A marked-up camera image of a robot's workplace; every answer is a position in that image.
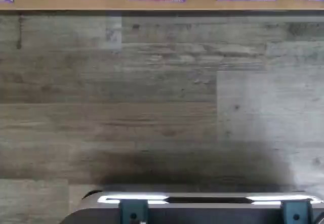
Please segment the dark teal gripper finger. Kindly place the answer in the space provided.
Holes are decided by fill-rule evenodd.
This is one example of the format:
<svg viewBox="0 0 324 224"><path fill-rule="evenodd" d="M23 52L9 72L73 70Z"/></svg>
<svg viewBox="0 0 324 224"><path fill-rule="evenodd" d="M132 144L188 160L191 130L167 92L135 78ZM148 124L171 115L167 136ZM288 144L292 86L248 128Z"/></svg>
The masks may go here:
<svg viewBox="0 0 324 224"><path fill-rule="evenodd" d="M307 200L283 201L281 204L284 224L312 223L312 206Z"/></svg>
<svg viewBox="0 0 324 224"><path fill-rule="evenodd" d="M119 202L120 223L147 224L148 201L138 199L122 199Z"/></svg>

